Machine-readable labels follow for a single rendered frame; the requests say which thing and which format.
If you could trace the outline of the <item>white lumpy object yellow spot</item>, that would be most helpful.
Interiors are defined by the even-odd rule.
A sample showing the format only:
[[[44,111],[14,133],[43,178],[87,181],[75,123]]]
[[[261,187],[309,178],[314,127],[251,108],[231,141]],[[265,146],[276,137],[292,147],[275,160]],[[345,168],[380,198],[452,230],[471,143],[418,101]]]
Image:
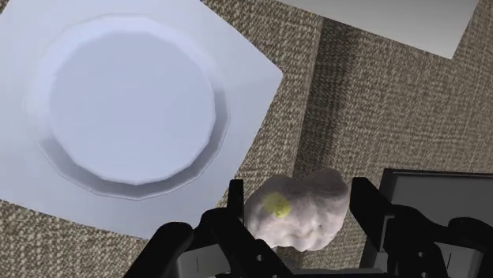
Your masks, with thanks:
[[[244,223],[271,248],[316,251],[342,228],[349,201],[349,187],[335,169],[322,168],[300,179],[275,175],[247,198]]]

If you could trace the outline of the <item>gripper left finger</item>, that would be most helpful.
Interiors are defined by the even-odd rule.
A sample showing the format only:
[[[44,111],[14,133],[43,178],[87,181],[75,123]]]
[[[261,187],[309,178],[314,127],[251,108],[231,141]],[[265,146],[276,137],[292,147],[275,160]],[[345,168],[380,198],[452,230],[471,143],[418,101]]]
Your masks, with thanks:
[[[243,180],[232,179],[225,208],[204,212],[197,228],[182,222],[162,225],[141,251],[123,278],[171,278],[171,264],[184,254],[196,236],[219,245],[238,278],[294,278],[282,260],[245,228]]]

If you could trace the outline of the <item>dark framed grey tablet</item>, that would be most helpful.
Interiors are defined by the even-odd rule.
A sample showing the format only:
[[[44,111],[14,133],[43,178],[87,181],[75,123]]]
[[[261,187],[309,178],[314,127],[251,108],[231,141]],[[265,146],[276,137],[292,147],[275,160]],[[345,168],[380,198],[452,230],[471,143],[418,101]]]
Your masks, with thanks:
[[[392,204],[413,207],[442,226],[456,217],[472,217],[493,227],[493,174],[386,169],[376,187]],[[472,251],[444,244],[440,248],[444,258],[453,259],[453,276],[464,278],[462,268],[472,261]],[[387,258],[367,239],[359,266],[391,278]]]

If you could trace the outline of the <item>flat white sheet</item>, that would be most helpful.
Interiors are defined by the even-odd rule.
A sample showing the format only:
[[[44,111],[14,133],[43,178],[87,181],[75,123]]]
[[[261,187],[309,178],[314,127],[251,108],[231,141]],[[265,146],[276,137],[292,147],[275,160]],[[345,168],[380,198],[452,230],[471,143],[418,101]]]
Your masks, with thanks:
[[[451,59],[479,0],[278,0]]]

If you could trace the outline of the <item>white square plate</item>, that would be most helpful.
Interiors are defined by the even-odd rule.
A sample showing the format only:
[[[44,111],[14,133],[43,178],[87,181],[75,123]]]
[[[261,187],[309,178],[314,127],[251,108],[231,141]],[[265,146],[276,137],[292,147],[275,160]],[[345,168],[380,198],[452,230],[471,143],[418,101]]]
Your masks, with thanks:
[[[8,0],[0,199],[143,239],[197,225],[282,77],[200,0]]]

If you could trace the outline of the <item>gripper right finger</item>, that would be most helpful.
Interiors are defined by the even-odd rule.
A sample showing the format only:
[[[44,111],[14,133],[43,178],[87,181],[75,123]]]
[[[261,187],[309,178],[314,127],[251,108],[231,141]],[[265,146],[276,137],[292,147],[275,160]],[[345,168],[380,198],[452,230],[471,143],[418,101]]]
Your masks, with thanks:
[[[374,248],[387,253],[391,278],[461,278],[450,272],[455,264],[443,257],[442,244],[472,251],[464,278],[493,278],[493,227],[481,220],[456,217],[442,226],[392,204],[364,177],[352,180],[350,211]]]

